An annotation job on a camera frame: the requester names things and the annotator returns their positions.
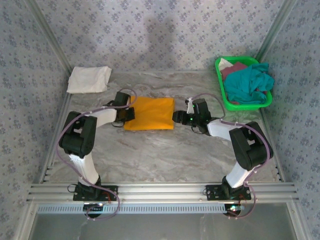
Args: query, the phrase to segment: yellow cloth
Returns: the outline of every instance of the yellow cloth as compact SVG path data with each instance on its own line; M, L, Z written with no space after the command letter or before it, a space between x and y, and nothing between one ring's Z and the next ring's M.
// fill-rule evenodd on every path
M124 129L129 131L174 129L172 115L175 109L173 98L150 98L138 96L131 105L134 108L134 119L124 123Z

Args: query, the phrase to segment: teal cloth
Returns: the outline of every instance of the teal cloth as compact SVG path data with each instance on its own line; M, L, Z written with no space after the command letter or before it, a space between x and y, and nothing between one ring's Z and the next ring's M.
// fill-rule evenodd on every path
M230 73L223 84L228 100L240 104L264 104L267 96L263 92L271 90L275 83L267 74L268 67L268 63L257 63Z

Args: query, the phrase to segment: marble surface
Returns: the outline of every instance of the marble surface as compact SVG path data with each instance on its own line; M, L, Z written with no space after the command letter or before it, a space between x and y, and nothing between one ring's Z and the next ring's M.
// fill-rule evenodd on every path
M115 72L106 92L72 95L69 111L93 110L113 100L121 88L132 88L138 96L172 97L175 110L186 110L185 99L199 93L221 98L217 75L211 72ZM222 116L217 101L205 99L211 115ZM259 111L227 111L225 119L256 121L263 127ZM96 131L92 156L103 182L220 182L236 162L231 142L176 123L174 130L136 132L106 124ZM277 181L275 166L270 161L252 180ZM56 158L49 174L52 183L77 181L76 174Z

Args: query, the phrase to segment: green laundry basket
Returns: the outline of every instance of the green laundry basket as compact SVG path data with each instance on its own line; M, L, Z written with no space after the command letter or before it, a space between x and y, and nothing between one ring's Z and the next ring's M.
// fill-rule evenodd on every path
M247 66L250 66L252 64L258 64L259 62L250 56L222 56L222 57L219 57L215 61L215 69L216 69L216 74L218 75L218 79L219 79L222 99L224 102L224 106L227 110L229 110L229 111L255 111L255 110L258 110L259 108L265 108L272 103L272 95L271 95L270 91L268 91L266 93L266 101L264 104L239 104L239 105L237 105L237 104L232 104L231 102L229 102L226 97L226 92L225 92L225 88L224 88L222 75L221 75L221 72L219 71L219 63L220 63L221 59L225 59L232 64L235 64L236 62L240 62L240 63L247 65Z

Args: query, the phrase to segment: patterned wallpaper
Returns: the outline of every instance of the patterned wallpaper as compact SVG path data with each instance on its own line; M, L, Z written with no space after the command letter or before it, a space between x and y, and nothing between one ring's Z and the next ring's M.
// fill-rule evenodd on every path
M299 0L265 59L275 76L266 110L288 181L320 240L320 1Z
M38 0L72 66L201 70L257 53L283 0Z
M49 147L67 78L23 0L0 11L0 239L11 240Z

